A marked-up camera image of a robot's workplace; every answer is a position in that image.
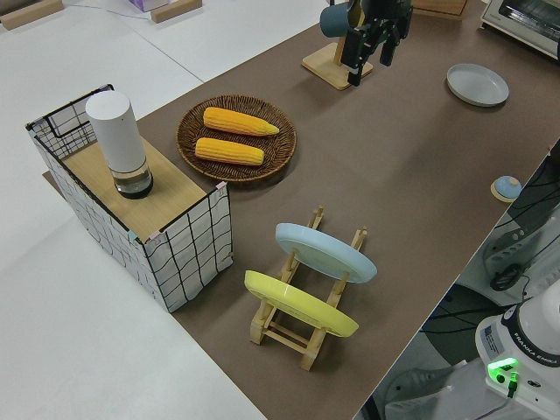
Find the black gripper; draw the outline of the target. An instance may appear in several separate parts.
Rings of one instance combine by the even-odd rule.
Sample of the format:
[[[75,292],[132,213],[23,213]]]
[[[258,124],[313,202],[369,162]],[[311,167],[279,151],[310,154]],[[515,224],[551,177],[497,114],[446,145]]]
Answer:
[[[384,43],[380,57],[381,64],[390,66],[400,41],[408,36],[413,10],[410,0],[361,0],[360,7],[364,13],[364,24],[346,32],[343,47],[343,64],[348,69],[347,82],[353,86],[360,85],[363,67],[375,51],[377,20],[391,21],[382,27]]]

